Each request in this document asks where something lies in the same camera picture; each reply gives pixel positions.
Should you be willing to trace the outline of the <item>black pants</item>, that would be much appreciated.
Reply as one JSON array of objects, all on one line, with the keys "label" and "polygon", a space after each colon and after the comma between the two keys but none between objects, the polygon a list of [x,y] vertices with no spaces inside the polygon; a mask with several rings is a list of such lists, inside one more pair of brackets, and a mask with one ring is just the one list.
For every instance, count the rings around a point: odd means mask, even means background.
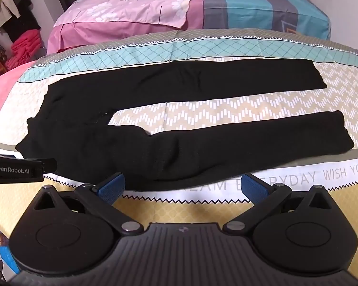
[{"label": "black pants", "polygon": [[118,110],[325,88],[312,61],[174,61],[82,74],[51,84],[27,135],[25,158],[53,158],[56,174],[96,184],[120,172],[136,191],[175,190],[270,169],[301,158],[342,154],[354,143],[341,112],[149,134],[111,126]]}]

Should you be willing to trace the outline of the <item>patterned patchwork bed sheet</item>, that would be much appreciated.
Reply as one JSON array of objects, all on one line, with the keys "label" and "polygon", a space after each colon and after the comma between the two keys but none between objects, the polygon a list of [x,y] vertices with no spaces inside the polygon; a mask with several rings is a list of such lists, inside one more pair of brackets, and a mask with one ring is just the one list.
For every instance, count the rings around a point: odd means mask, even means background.
[{"label": "patterned patchwork bed sheet", "polygon": [[14,84],[0,110],[0,154],[16,154],[47,88],[66,77],[173,61],[217,63],[239,59],[308,59],[326,88],[256,96],[159,103],[116,112],[111,125],[137,125],[150,133],[276,119],[339,110],[354,141],[341,156],[296,161],[259,172],[268,183],[306,190],[325,186],[358,234],[358,50],[339,43],[259,29],[190,30],[135,36],[65,50],[39,59]]}]

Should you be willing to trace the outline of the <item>pink fleece blanket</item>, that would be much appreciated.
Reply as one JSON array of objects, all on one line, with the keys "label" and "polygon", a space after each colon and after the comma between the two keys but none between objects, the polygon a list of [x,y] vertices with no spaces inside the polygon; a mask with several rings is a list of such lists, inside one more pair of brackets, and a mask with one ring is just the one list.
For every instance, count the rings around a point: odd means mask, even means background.
[{"label": "pink fleece blanket", "polygon": [[35,61],[25,63],[0,76],[0,110],[9,96],[9,92],[11,92],[14,84],[19,80],[21,75],[23,75],[23,73],[25,73],[25,71],[34,64]]}]

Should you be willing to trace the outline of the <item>red folded clothes stack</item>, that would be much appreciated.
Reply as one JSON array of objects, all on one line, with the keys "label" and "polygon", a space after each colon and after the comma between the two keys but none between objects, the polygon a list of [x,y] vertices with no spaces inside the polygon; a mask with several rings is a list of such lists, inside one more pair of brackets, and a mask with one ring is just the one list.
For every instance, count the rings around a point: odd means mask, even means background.
[{"label": "red folded clothes stack", "polygon": [[39,30],[32,29],[23,33],[11,46],[12,57],[5,62],[7,70],[28,63],[36,52],[43,47]]}]

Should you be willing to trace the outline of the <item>hanging clothes on rack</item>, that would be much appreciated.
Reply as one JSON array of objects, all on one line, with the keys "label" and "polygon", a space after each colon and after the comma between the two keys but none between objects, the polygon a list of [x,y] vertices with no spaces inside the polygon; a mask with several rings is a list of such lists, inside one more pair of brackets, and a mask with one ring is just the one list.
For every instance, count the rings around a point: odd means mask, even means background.
[{"label": "hanging clothes on rack", "polygon": [[32,0],[0,0],[0,51],[5,55],[23,33],[41,29],[32,8]]}]

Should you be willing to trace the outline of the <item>pink floral quilt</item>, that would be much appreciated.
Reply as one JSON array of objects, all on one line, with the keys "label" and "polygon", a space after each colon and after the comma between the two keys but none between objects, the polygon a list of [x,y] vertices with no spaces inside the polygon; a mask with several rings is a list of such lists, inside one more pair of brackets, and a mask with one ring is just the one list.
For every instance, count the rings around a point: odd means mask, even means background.
[{"label": "pink floral quilt", "polygon": [[131,36],[201,29],[203,0],[77,0],[55,22],[50,54]]}]

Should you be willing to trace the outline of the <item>blue grey striped bedding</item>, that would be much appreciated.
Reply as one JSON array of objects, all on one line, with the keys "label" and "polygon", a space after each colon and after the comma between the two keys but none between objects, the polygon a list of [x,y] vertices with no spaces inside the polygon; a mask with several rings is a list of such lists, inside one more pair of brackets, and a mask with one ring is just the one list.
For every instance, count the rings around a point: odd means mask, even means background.
[{"label": "blue grey striped bedding", "polygon": [[259,28],[331,38],[331,21],[310,0],[203,0],[204,28]]}]

